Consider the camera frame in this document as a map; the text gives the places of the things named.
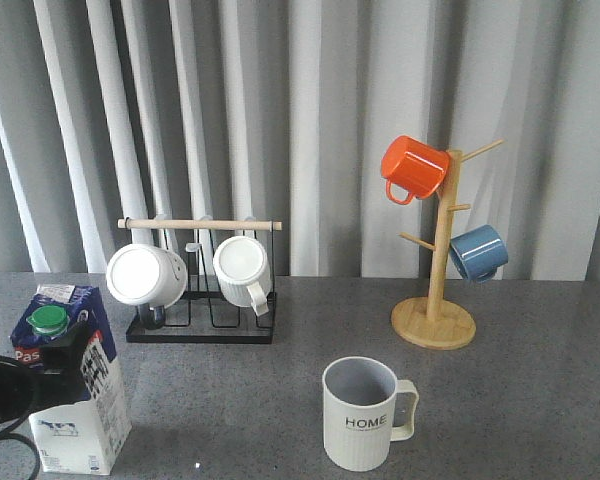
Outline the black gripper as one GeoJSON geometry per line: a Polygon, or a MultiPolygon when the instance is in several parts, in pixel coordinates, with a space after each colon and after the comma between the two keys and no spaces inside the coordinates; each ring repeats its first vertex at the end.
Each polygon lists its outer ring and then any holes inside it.
{"type": "Polygon", "coordinates": [[[78,322],[40,348],[42,369],[33,374],[17,360],[0,355],[0,439],[22,424],[34,406],[60,406],[84,400],[81,373],[90,339],[89,326],[78,322]]]}

